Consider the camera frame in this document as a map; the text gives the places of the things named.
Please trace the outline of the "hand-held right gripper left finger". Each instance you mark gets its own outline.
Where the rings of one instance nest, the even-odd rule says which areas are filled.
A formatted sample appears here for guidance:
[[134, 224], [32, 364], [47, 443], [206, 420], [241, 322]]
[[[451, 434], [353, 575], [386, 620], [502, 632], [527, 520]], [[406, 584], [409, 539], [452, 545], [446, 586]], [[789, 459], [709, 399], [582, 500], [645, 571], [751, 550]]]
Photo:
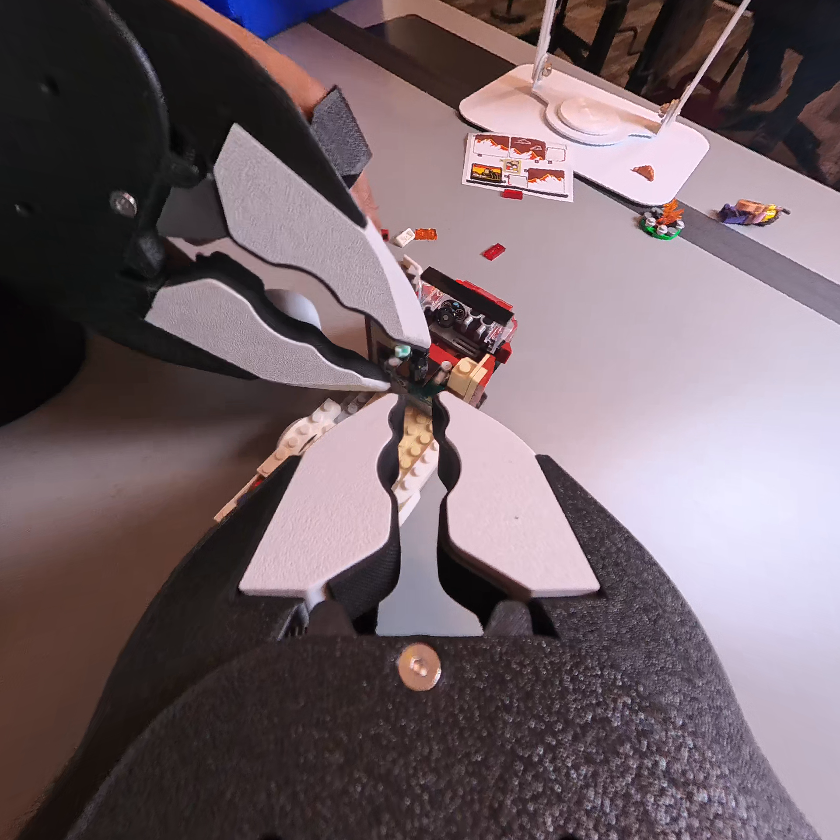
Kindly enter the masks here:
[[395, 588], [400, 536], [392, 485], [403, 436], [393, 393], [323, 435], [294, 470], [245, 571], [247, 595], [324, 600], [351, 621], [368, 617]]

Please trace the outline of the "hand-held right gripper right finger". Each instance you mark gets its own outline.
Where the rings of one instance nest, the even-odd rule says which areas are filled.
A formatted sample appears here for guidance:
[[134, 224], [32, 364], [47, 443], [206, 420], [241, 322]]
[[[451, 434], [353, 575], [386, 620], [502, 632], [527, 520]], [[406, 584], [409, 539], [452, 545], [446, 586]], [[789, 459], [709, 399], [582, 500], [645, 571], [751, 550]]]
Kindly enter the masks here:
[[435, 397], [437, 539], [445, 592], [487, 628], [497, 604], [588, 596], [597, 580], [542, 463], [509, 428], [457, 397]]

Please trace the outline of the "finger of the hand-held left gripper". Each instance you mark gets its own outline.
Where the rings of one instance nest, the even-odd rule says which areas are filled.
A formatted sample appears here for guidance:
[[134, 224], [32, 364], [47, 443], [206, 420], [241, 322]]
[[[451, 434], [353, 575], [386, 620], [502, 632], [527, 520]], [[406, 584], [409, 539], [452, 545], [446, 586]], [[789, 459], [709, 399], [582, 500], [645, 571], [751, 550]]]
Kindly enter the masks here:
[[276, 308], [262, 280], [224, 254], [196, 258], [156, 293], [145, 321], [261, 380], [387, 392], [372, 362]]
[[369, 221], [351, 221], [236, 123], [214, 165], [232, 239], [265, 262], [314, 275], [396, 342], [426, 350], [424, 311]]

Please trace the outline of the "tan white red brick vehicle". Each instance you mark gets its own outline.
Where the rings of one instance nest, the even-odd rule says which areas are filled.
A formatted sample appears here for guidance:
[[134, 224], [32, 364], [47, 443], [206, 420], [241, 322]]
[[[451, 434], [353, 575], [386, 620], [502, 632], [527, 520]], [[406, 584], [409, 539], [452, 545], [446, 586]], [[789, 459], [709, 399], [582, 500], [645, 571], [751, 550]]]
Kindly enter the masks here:
[[394, 391], [407, 400], [398, 447], [400, 471], [393, 486], [399, 522], [404, 523], [437, 467], [434, 397], [448, 392], [481, 407], [491, 376], [511, 356], [510, 341], [518, 324], [510, 304], [473, 283], [453, 279], [433, 267], [420, 267], [409, 257], [403, 257], [401, 265], [421, 305], [431, 339], [425, 386], [417, 387], [411, 381], [411, 351], [398, 349], [372, 322], [367, 322], [366, 334], [370, 359], [389, 376]]

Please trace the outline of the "grey desk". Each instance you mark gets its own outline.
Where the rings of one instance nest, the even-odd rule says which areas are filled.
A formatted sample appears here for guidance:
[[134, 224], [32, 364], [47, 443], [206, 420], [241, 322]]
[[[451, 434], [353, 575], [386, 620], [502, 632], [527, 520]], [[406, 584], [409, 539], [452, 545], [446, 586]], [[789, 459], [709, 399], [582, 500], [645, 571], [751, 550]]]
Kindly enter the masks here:
[[[572, 204], [463, 186], [455, 110], [309, 25], [271, 45], [341, 85], [384, 227], [436, 228], [407, 252], [512, 304], [486, 412], [654, 555], [784, 786], [838, 838], [838, 324], [651, 239], [588, 185]], [[322, 399], [94, 335], [66, 390], [2, 428], [2, 838], [74, 752], [151, 598]]]

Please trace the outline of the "person's left hand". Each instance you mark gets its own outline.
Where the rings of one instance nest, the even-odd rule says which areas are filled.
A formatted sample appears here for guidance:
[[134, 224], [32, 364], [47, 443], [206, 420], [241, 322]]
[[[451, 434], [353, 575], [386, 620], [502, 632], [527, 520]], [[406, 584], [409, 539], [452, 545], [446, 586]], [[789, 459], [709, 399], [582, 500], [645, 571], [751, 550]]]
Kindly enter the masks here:
[[[258, 63], [269, 72], [272, 78], [286, 90], [304, 116], [311, 121], [314, 109], [327, 96], [327, 88], [261, 38], [249, 33], [249, 31], [226, 17], [221, 17], [220, 21], [221, 23], [216, 24], [216, 27], [223, 30], [228, 37], [257, 59]], [[375, 227], [377, 229], [382, 228], [379, 208], [373, 198], [367, 174], [360, 174], [351, 187], [351, 192], [357, 204], [374, 223]]]

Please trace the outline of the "blue plastic storage bin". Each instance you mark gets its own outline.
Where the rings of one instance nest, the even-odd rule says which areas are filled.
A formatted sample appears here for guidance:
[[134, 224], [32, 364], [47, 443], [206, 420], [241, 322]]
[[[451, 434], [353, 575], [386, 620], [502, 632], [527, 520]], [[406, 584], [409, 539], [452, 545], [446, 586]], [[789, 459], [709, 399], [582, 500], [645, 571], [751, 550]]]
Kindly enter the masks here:
[[345, 1], [242, 1], [237, 20], [249, 32], [269, 39]]

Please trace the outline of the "printed sticker sheet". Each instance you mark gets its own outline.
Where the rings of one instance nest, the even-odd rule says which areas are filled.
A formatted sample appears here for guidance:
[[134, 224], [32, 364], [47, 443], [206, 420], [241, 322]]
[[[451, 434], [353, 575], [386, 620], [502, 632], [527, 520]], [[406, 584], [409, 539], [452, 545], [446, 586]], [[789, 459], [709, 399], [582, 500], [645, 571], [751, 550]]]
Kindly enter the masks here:
[[572, 150], [558, 140], [499, 133], [468, 133], [462, 183], [501, 193], [510, 188], [523, 196], [551, 201], [574, 200]]

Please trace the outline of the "white booklet stand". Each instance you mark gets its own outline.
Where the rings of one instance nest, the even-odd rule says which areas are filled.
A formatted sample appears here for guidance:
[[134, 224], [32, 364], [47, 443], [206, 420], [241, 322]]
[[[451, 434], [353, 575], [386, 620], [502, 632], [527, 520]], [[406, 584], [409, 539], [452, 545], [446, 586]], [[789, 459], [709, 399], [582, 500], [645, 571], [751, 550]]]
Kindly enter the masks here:
[[[740, 4], [681, 97], [655, 112], [560, 69], [549, 54], [557, 3], [546, 2], [533, 63], [467, 96], [459, 113], [478, 132], [568, 144], [574, 175], [636, 205], [665, 204], [709, 149], [705, 137], [678, 116], [748, 5]], [[632, 172], [638, 165], [652, 165], [655, 180]]]

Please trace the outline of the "brick campfire build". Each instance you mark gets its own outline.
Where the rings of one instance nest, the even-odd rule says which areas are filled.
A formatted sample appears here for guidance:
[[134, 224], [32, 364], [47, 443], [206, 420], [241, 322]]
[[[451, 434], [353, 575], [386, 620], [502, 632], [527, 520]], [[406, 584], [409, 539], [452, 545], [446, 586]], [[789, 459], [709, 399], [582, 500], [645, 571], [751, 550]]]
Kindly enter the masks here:
[[679, 237], [685, 229], [685, 209], [675, 198], [662, 206], [648, 208], [639, 219], [640, 228], [657, 240], [670, 241]]

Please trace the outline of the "purple brick minifigure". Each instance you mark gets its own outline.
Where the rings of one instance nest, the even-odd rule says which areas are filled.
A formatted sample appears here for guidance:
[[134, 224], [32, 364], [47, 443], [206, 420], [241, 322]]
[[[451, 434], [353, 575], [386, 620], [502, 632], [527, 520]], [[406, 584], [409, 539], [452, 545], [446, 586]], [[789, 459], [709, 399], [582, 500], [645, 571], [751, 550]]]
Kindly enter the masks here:
[[791, 211], [783, 206], [740, 199], [735, 204], [724, 204], [717, 213], [717, 219], [728, 225], [766, 227], [790, 214]]

